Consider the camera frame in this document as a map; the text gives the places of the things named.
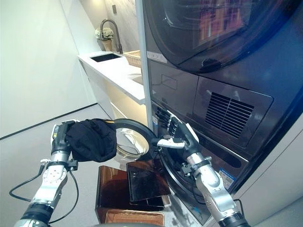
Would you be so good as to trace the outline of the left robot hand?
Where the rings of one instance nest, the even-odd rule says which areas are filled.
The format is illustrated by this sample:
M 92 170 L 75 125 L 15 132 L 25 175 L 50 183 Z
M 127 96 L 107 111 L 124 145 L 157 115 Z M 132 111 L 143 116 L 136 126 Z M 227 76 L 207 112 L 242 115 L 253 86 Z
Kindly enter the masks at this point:
M 51 154 L 59 151 L 68 155 L 71 153 L 70 145 L 66 140 L 66 133 L 76 122 L 78 121 L 72 119 L 54 125 L 51 135 Z

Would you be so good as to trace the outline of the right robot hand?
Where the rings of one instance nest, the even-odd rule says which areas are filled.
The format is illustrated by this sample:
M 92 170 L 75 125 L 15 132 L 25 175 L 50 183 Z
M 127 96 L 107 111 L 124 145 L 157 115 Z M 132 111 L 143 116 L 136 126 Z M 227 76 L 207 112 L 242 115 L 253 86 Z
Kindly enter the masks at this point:
M 166 109 L 158 108 L 156 116 L 164 134 L 152 139 L 152 145 L 182 149 L 184 159 L 198 153 L 199 140 L 188 123 L 183 123 L 176 115 Z

